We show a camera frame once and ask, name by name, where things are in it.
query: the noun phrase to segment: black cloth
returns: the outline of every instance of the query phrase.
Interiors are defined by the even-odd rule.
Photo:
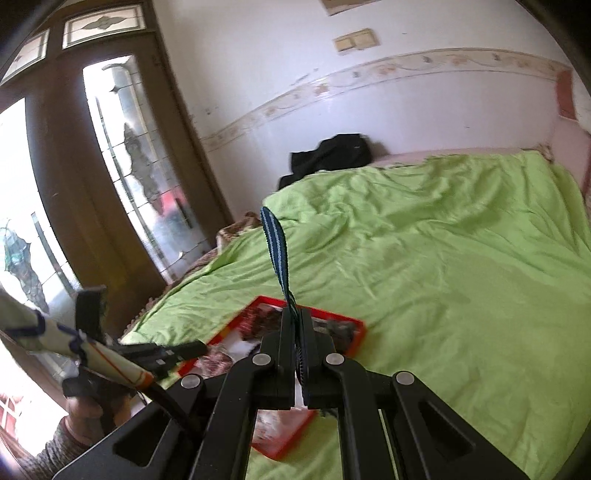
[[[292,175],[281,177],[277,190],[319,170],[364,167],[372,161],[369,145],[360,134],[340,134],[323,140],[316,150],[291,154]]]

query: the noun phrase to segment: glass door panel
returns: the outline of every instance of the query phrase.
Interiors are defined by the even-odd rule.
[[[84,69],[86,97],[106,168],[129,221],[165,280],[210,249],[160,137],[134,56]]]
[[[71,324],[80,284],[39,197],[24,99],[0,114],[0,145],[0,285],[18,301]]]
[[[24,99],[0,113],[0,288],[27,306],[74,326],[74,298],[80,284],[37,190]],[[49,353],[37,358],[59,383],[76,370],[69,358]],[[4,395],[0,426],[36,455],[53,437],[66,412],[21,370],[1,342],[0,365]]]

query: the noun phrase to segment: sleeve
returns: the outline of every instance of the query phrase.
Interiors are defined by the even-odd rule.
[[[57,472],[88,449],[71,436],[66,428],[65,419],[64,417],[58,424],[53,439],[46,443],[45,449],[39,455],[18,460],[31,480],[51,480]]]

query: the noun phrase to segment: green blanket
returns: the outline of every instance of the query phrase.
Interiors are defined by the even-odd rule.
[[[551,479],[591,419],[591,233],[580,192],[537,153],[320,173],[265,204],[302,305],[363,320],[357,359],[406,369],[522,468]],[[208,340],[257,295],[281,297],[262,229],[146,315],[127,342]],[[341,478],[316,419],[249,479]]]

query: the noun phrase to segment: hand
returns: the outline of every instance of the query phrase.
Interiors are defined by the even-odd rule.
[[[129,397],[117,398],[111,402],[115,426],[123,425],[131,417]],[[104,437],[100,425],[103,409],[88,397],[68,398],[66,410],[68,416],[65,425],[68,432],[80,443],[92,446]]]

